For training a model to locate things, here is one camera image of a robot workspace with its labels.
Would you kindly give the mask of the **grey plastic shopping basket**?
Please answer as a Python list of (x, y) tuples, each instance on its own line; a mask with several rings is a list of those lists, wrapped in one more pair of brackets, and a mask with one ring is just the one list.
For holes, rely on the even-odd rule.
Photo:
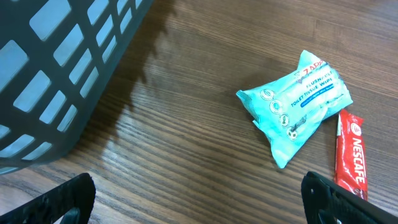
[(151, 0), (1, 2), (1, 173), (78, 141)]

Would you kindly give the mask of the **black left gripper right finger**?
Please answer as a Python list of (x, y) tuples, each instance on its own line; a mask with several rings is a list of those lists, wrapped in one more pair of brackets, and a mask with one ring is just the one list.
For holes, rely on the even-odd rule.
[(308, 224), (397, 224), (397, 217), (359, 198), (316, 172), (301, 183)]

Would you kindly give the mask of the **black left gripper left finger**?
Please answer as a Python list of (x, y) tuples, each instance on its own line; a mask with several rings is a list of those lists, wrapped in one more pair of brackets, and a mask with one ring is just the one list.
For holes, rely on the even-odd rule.
[(82, 173), (41, 196), (1, 215), (1, 224), (62, 223), (87, 224), (95, 202), (91, 176)]

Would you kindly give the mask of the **teal wet wipes pack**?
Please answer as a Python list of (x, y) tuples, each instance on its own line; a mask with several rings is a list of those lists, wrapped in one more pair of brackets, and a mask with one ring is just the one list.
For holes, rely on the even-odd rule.
[(239, 90), (236, 95), (266, 135), (281, 169), (323, 120), (353, 103), (339, 73), (307, 50), (300, 54), (292, 73), (250, 90)]

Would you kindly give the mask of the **small red packet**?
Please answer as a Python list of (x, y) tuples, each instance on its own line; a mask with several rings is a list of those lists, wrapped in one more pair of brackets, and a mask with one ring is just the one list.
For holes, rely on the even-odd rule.
[(341, 110), (338, 115), (334, 181), (340, 187), (367, 200), (368, 178), (362, 123), (362, 118), (347, 110)]

